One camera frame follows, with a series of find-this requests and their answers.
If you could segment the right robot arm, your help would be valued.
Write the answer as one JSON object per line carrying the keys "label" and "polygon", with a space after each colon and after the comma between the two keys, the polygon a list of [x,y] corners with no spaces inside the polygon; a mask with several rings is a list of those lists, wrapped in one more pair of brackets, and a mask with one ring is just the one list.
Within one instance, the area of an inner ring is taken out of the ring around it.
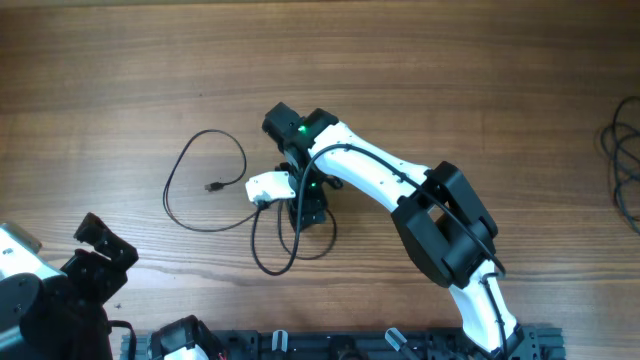
{"label": "right robot arm", "polygon": [[518,322],[497,284],[506,274],[496,257],[497,225],[456,166],[404,161],[323,109],[303,117],[279,103],[266,113],[262,129],[286,160],[247,182],[251,202],[262,208],[286,201],[299,235],[324,219],[324,184],[351,184],[389,211],[413,264],[450,291],[464,335],[486,355],[510,356]]}

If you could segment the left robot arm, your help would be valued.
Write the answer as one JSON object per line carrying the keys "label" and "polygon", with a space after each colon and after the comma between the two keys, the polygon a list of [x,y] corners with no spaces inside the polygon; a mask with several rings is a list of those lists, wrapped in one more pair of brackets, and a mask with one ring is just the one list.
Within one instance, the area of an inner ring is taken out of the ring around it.
{"label": "left robot arm", "polygon": [[1,357],[111,359],[109,336],[130,323],[110,320],[104,304],[127,282],[135,247],[89,212],[77,249],[60,268],[39,256],[42,243],[15,223],[1,225]]}

